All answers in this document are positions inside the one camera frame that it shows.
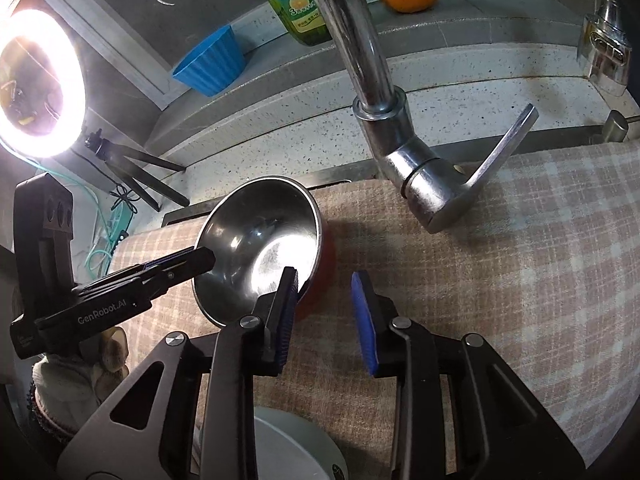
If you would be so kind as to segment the white gloved left hand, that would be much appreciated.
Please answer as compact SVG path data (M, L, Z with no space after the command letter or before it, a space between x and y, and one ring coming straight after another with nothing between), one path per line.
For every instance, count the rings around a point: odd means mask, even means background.
M91 358L46 354L32 367L29 408L40 428L68 440L129 375L125 331L112 327L88 341Z

